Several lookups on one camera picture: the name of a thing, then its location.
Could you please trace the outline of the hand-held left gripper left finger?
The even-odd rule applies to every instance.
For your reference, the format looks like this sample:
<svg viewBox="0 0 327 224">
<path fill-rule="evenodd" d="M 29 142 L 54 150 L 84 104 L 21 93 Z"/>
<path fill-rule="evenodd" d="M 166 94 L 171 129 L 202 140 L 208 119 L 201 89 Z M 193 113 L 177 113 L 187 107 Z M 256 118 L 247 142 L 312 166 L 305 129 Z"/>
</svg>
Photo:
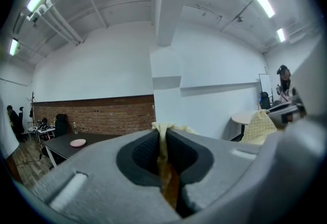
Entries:
<svg viewBox="0 0 327 224">
<path fill-rule="evenodd" d="M 52 169 L 33 194 L 55 212 L 86 224 L 167 224 L 180 216 L 159 187 L 131 182 L 116 157 L 125 145 L 150 135 L 145 130 L 97 142 Z"/>
</svg>

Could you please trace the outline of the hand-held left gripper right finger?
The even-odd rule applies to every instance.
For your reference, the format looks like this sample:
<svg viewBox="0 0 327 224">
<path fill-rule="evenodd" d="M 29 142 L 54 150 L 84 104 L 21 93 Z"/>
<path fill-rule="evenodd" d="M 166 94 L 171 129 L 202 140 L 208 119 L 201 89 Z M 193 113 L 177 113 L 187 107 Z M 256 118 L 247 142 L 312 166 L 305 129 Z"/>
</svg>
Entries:
<svg viewBox="0 0 327 224">
<path fill-rule="evenodd" d="M 262 146 L 171 129 L 166 143 L 188 210 L 211 218 L 250 217 L 257 184 L 249 173 Z"/>
</svg>

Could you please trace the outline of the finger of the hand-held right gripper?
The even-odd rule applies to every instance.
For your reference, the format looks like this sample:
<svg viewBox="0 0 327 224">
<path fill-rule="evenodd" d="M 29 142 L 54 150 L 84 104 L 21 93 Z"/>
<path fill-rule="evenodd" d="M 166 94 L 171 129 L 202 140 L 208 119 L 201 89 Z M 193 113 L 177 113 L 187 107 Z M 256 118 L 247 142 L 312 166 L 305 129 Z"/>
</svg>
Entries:
<svg viewBox="0 0 327 224">
<path fill-rule="evenodd" d="M 292 102 L 282 103 L 268 110 L 274 123 L 289 123 L 300 119 L 300 109 Z"/>
</svg>

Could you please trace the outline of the yellow checked clothes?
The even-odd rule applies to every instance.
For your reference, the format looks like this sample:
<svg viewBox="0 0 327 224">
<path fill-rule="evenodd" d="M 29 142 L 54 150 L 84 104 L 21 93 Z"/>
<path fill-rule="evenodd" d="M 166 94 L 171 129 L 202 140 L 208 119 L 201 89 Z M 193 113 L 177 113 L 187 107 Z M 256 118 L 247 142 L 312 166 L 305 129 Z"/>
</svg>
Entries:
<svg viewBox="0 0 327 224">
<path fill-rule="evenodd" d="M 167 129 L 182 130 L 188 133 L 196 134 L 188 126 L 177 126 L 173 123 L 153 122 L 152 129 L 159 132 L 159 155 L 157 158 L 158 176 L 161 180 L 161 194 L 173 208 L 177 208 L 178 185 L 180 178 L 177 176 L 176 169 L 169 163 L 168 148 L 166 142 Z M 262 145 L 267 136 L 277 132 L 277 127 L 267 115 L 265 110 L 257 111 L 251 118 L 248 126 L 245 127 L 245 132 L 242 142 Z"/>
</svg>

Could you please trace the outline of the whiteboard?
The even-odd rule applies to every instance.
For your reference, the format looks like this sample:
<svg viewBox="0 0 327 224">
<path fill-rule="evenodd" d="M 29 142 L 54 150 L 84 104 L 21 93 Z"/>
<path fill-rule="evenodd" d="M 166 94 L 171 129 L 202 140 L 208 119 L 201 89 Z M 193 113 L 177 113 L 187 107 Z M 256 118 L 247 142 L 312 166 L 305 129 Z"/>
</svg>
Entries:
<svg viewBox="0 0 327 224">
<path fill-rule="evenodd" d="M 266 92 L 269 97 L 272 96 L 272 87 L 270 82 L 270 76 L 268 74 L 259 74 L 259 80 L 261 85 L 261 92 Z"/>
</svg>

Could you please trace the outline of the round wooden table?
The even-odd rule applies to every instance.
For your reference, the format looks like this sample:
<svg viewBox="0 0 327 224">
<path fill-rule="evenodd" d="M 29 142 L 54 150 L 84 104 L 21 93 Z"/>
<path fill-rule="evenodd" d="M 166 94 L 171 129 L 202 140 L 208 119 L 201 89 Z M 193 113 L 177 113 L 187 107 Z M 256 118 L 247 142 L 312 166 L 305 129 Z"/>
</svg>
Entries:
<svg viewBox="0 0 327 224">
<path fill-rule="evenodd" d="M 235 138 L 232 139 L 232 141 L 241 141 L 244 136 L 245 126 L 247 126 L 253 115 L 256 113 L 256 111 L 247 111 L 244 113 L 238 113 L 231 117 L 232 121 L 236 124 L 241 125 L 241 133 L 237 135 Z"/>
</svg>

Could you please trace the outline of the pink plate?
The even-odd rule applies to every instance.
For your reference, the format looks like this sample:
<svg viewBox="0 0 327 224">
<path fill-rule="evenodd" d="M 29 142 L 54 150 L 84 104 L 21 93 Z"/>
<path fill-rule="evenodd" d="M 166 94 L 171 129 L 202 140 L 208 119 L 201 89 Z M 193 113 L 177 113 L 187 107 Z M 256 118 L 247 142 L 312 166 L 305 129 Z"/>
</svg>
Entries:
<svg viewBox="0 0 327 224">
<path fill-rule="evenodd" d="M 86 140 L 85 139 L 75 139 L 75 140 L 71 141 L 69 144 L 71 147 L 79 148 L 86 144 Z"/>
</svg>

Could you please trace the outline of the dark table with white legs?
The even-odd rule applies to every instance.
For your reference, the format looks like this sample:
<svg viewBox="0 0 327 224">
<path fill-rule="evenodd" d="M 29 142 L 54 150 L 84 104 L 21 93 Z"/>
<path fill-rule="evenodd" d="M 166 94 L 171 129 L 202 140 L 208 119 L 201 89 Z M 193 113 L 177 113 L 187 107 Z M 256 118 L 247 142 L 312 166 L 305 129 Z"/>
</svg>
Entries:
<svg viewBox="0 0 327 224">
<path fill-rule="evenodd" d="M 67 160 L 72 155 L 81 151 L 83 148 L 113 138 L 120 137 L 120 135 L 108 135 L 108 134 L 93 134 L 93 133 L 69 133 L 60 137 L 56 137 L 44 142 L 45 150 L 48 153 L 49 159 L 53 167 L 58 166 L 58 160 L 55 159 L 54 154 L 57 157 L 61 157 Z M 71 146 L 71 142 L 77 139 L 85 139 L 85 143 L 80 147 Z"/>
</svg>

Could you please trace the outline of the pile of black equipment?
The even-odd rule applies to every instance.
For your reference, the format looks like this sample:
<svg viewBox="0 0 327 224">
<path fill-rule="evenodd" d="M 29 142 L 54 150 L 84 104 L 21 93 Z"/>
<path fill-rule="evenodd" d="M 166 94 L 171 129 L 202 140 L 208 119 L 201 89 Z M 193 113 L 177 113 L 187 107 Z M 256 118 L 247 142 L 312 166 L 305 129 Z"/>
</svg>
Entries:
<svg viewBox="0 0 327 224">
<path fill-rule="evenodd" d="M 47 118 L 36 121 L 34 129 L 37 131 L 46 131 L 49 129 L 54 129 L 55 127 L 51 125 Z"/>
</svg>

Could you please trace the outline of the wooden coat rack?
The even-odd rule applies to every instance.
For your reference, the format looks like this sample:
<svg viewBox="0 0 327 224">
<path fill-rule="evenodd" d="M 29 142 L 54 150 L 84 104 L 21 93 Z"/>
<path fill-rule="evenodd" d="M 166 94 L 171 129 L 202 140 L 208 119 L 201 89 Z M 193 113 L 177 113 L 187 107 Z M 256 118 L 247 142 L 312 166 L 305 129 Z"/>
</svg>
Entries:
<svg viewBox="0 0 327 224">
<path fill-rule="evenodd" d="M 36 145 L 39 144 L 39 139 L 37 135 L 37 130 L 36 130 L 36 123 L 35 123 L 35 118 L 34 118 L 34 102 L 35 102 L 35 97 L 34 97 L 34 92 L 32 91 L 32 96 L 29 99 L 30 102 L 30 113 L 29 117 L 31 118 L 31 121 L 28 122 L 28 135 L 29 135 L 29 140 L 32 141 L 32 136 L 35 137 L 35 142 Z"/>
</svg>

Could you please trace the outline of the white ceiling pipes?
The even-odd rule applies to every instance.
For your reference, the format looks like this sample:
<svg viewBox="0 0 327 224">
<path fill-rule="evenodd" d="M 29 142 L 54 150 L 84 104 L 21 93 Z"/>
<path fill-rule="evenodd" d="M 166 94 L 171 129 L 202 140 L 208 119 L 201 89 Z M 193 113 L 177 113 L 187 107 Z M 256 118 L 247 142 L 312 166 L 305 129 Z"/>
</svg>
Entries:
<svg viewBox="0 0 327 224">
<path fill-rule="evenodd" d="M 60 37 L 74 45 L 79 45 L 85 41 L 61 15 L 54 0 L 46 0 L 45 4 L 41 4 L 34 12 L 28 14 L 26 19 L 34 23 L 42 20 Z"/>
</svg>

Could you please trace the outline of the ceiling air vent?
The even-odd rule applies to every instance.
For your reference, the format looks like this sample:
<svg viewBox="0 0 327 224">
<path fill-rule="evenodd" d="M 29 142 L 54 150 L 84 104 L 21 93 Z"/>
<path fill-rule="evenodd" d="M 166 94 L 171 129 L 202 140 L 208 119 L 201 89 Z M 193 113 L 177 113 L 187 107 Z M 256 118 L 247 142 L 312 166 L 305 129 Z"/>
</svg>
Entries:
<svg viewBox="0 0 327 224">
<path fill-rule="evenodd" d="M 13 30 L 12 30 L 13 34 L 16 34 L 16 35 L 19 34 L 27 15 L 28 15 L 28 11 L 26 11 L 26 8 L 22 8 L 16 18 L 15 23 L 14 23 Z"/>
</svg>

